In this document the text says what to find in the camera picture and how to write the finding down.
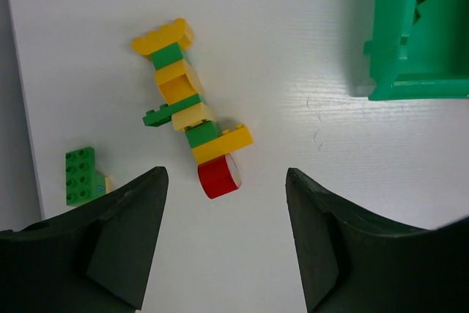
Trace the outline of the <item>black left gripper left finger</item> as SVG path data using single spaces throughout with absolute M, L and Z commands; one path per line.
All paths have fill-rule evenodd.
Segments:
M 140 311 L 168 187 L 157 166 L 59 216 L 2 231 L 1 310 Z

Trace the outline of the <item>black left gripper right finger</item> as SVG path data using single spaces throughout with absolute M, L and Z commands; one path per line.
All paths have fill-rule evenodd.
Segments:
M 373 213 L 301 170 L 286 176 L 309 312 L 466 312 L 468 220 L 422 229 Z

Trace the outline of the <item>green yellow lego cluster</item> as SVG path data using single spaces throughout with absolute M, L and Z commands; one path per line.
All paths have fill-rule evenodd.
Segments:
M 97 170 L 95 149 L 83 147 L 65 154 L 66 204 L 77 207 L 111 192 L 110 180 Z

